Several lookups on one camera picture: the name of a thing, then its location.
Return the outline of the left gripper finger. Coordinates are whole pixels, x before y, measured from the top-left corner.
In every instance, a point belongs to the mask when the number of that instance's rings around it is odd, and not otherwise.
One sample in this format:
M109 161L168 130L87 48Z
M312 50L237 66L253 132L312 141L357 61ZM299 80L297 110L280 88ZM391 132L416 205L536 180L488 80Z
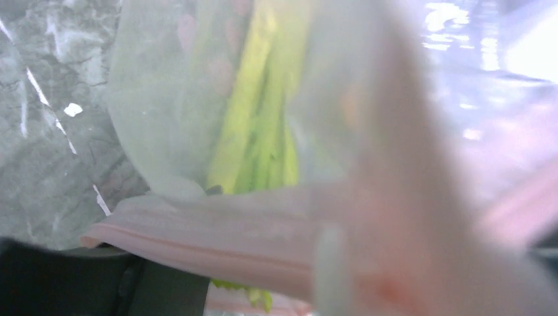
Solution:
M1 239L2 315L202 315L209 279L112 246Z

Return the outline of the green celery stalk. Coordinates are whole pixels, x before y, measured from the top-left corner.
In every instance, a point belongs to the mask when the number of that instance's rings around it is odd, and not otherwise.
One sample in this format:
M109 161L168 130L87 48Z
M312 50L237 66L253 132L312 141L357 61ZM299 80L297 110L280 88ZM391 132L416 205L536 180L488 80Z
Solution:
M206 188L241 194L299 182L286 106L298 91L313 1L255 1Z

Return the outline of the clear zip top bag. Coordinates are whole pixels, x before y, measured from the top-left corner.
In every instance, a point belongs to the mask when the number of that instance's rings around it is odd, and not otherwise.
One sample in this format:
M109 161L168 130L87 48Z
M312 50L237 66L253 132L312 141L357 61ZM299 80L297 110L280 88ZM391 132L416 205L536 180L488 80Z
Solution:
M106 106L149 193L82 236L321 315L556 315L557 101L437 61L450 2L313 1L286 120L299 182L206 178L255 1L124 1Z

